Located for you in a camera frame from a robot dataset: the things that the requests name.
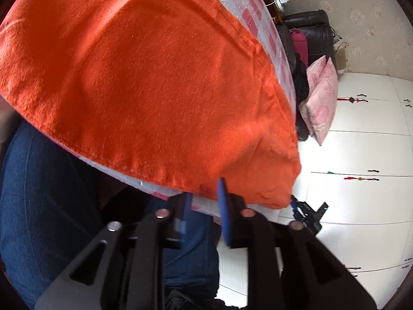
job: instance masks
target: wallpaper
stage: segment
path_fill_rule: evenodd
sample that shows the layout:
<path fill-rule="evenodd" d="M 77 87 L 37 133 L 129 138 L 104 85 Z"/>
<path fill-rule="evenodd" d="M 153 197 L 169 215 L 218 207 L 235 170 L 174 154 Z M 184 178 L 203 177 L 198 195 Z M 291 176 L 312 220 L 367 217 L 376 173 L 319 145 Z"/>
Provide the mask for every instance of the wallpaper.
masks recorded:
<path fill-rule="evenodd" d="M 413 80 L 413 27 L 396 0 L 291 0 L 285 14 L 323 9 L 350 45 L 351 72 Z"/>

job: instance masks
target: silver bolt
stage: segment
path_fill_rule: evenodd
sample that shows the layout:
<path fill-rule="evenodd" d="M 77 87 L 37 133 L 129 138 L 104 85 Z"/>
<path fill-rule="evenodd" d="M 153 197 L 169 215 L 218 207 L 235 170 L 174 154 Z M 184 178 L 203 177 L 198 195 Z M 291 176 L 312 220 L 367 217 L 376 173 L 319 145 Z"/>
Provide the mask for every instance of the silver bolt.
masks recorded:
<path fill-rule="evenodd" d="M 241 215 L 245 218 L 251 218 L 251 217 L 255 216 L 255 211 L 251 210 L 251 209 L 243 209 L 241 211 Z"/>
<path fill-rule="evenodd" d="M 155 216 L 157 218 L 166 218 L 167 216 L 169 216 L 169 210 L 168 209 L 160 209 L 158 211 L 155 212 Z"/>
<path fill-rule="evenodd" d="M 119 231 L 122 227 L 122 224 L 119 221 L 111 221 L 107 225 L 107 229 L 112 232 Z"/>
<path fill-rule="evenodd" d="M 293 229 L 294 231 L 301 231 L 305 227 L 305 225 L 302 222 L 296 220 L 291 221 L 288 224 L 288 226 L 290 227 L 290 229 Z"/>

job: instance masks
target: beige wall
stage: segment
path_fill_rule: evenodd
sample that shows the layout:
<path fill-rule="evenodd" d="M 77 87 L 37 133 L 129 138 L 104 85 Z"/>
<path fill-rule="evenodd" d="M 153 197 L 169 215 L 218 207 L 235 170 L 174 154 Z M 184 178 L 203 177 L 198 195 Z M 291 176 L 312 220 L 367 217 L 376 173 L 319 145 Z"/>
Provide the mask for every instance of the beige wall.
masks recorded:
<path fill-rule="evenodd" d="M 291 0 L 286 14 L 324 9 L 352 72 L 413 80 L 413 27 L 396 0 Z"/>

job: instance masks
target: floral pillow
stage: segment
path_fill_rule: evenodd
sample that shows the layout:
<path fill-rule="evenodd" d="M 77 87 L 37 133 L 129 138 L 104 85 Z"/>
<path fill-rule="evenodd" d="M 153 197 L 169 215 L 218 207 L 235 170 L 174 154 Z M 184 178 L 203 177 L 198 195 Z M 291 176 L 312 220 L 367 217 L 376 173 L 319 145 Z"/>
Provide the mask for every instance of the floral pillow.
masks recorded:
<path fill-rule="evenodd" d="M 307 110 L 306 104 L 311 94 L 315 90 L 315 87 L 317 86 L 317 82 L 319 81 L 321 74 L 324 71 L 326 63 L 327 63 L 327 59 L 325 56 L 323 56 L 317 59 L 314 63 L 312 63 L 307 68 L 308 97 L 306 100 L 302 101 L 301 104 L 298 106 L 300 113 L 301 113 L 301 117 L 306 123 L 308 132 L 310 133 L 311 136 L 314 135 L 314 130 L 313 130 L 313 126 L 311 125 L 310 119 L 308 118 L 308 110 Z"/>
<path fill-rule="evenodd" d="M 337 107 L 338 78 L 331 58 L 324 68 L 317 87 L 307 100 L 307 110 L 315 138 L 322 145 L 331 127 Z"/>

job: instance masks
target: person's leg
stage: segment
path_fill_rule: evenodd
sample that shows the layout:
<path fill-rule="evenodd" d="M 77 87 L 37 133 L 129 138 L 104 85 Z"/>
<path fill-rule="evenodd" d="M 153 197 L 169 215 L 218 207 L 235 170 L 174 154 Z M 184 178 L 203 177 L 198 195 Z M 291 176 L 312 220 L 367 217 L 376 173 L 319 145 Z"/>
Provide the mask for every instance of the person's leg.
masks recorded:
<path fill-rule="evenodd" d="M 0 255 L 28 307 L 102 229 L 98 171 L 22 122 L 3 164 Z"/>
<path fill-rule="evenodd" d="M 146 213 L 154 213 L 164 207 L 165 201 L 153 197 Z M 219 286 L 219 260 L 213 217 L 191 211 L 186 220 L 186 230 L 180 250 L 164 250 L 166 292 L 177 289 L 194 299 L 215 298 Z"/>

